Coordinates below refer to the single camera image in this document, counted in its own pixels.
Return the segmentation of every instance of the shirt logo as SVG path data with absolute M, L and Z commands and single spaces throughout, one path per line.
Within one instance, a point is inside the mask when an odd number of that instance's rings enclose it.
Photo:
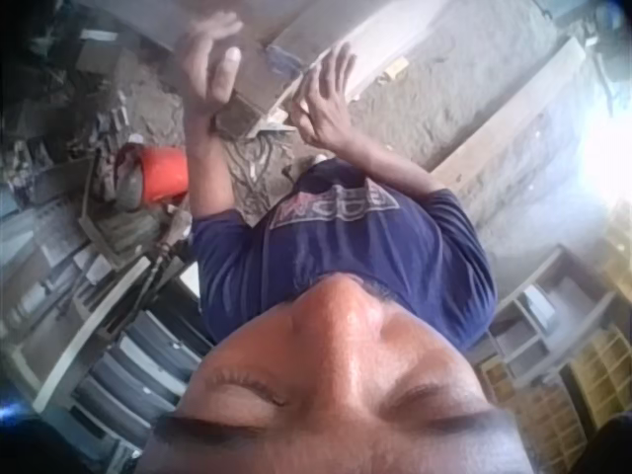
M 315 220 L 353 221 L 362 219 L 368 212 L 399 208 L 395 197 L 367 179 L 363 188 L 349 190 L 333 185 L 320 195 L 298 193 L 276 208 L 270 228 Z

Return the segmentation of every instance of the eyelash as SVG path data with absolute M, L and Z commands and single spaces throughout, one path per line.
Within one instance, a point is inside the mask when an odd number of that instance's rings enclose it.
M 260 396 L 278 407 L 287 405 L 287 401 L 279 396 L 270 388 L 270 386 L 262 382 L 261 379 L 253 377 L 251 374 L 233 369 L 223 369 L 215 372 L 210 379 L 211 385 L 233 384 L 249 388 Z

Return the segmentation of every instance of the person's left hand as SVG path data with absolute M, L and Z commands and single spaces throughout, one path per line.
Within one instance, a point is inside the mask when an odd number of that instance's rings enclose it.
M 179 89 L 186 115 L 210 119 L 228 103 L 241 62 L 241 51 L 230 47 L 217 64 L 209 64 L 213 45 L 236 35 L 244 24 L 233 12 L 218 12 L 191 27 L 176 46 Z

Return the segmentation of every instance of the orange object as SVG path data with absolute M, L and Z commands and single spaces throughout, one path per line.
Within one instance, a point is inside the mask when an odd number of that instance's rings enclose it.
M 142 202 L 149 204 L 181 195 L 189 189 L 187 155 L 172 147 L 142 147 Z

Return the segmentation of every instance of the shirt sleeve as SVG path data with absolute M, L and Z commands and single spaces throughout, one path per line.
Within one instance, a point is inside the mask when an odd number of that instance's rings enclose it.
M 253 229 L 235 210 L 195 219 L 193 251 L 199 272 L 204 325 L 216 343 L 245 324 L 241 289 L 245 285 Z
M 443 239 L 445 330 L 465 350 L 480 339 L 494 318 L 497 293 L 490 266 L 474 226 L 451 191 L 435 192 L 420 205 Z

